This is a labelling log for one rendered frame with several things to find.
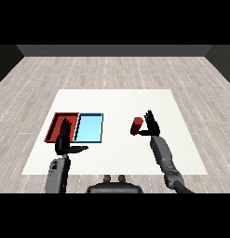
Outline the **red can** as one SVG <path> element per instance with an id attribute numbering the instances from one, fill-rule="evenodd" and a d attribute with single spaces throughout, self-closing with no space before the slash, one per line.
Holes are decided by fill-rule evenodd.
<path id="1" fill-rule="evenodd" d="M 143 123 L 143 119 L 141 117 L 135 117 L 130 128 L 130 134 L 135 136 L 136 133 L 140 130 Z"/>

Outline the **dark grey robot body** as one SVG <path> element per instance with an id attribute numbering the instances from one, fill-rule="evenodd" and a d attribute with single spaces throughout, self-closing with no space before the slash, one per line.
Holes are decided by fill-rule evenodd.
<path id="1" fill-rule="evenodd" d="M 142 193 L 142 188 L 126 182 L 124 175 L 118 176 L 118 182 L 112 182 L 110 175 L 105 175 L 102 183 L 89 186 L 87 193 Z"/>

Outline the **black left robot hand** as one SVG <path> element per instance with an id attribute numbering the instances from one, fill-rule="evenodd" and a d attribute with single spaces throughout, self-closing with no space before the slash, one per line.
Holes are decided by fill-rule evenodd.
<path id="1" fill-rule="evenodd" d="M 56 138 L 55 152 L 57 155 L 79 153 L 88 149 L 88 146 L 70 146 L 70 133 L 72 123 L 64 118 L 61 122 L 61 131 Z"/>

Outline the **light blue shallow open box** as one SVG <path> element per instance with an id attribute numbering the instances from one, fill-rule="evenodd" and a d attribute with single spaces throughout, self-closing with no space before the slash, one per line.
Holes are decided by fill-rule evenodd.
<path id="1" fill-rule="evenodd" d="M 103 114 L 81 112 L 75 126 L 73 143 L 101 143 Z"/>

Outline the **red shallow open box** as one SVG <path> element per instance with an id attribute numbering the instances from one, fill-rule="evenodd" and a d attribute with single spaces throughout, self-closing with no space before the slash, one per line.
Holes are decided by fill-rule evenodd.
<path id="1" fill-rule="evenodd" d="M 64 119 L 69 121 L 71 125 L 71 132 L 70 132 L 70 142 L 74 142 L 74 132 L 76 129 L 76 124 L 78 121 L 78 112 L 56 112 L 53 116 L 49 129 L 47 131 L 47 135 L 44 139 L 46 143 L 55 143 L 57 136 L 61 132 L 61 123 Z"/>

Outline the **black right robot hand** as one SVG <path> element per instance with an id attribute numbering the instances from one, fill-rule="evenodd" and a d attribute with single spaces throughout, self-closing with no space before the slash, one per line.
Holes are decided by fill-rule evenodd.
<path id="1" fill-rule="evenodd" d="M 141 136 L 157 136 L 158 137 L 160 135 L 160 128 L 151 110 L 147 111 L 147 113 L 144 115 L 144 119 L 147 125 L 147 129 L 137 131 L 136 134 Z"/>

